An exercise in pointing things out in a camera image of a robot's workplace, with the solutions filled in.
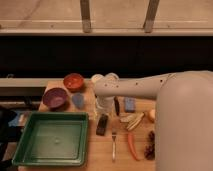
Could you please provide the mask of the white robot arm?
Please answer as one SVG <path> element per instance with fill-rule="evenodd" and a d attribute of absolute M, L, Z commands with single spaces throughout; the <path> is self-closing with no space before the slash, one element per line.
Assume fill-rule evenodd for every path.
<path fill-rule="evenodd" d="M 156 171 L 213 171 L 213 72 L 185 71 L 94 84 L 99 108 L 113 96 L 154 99 Z"/>

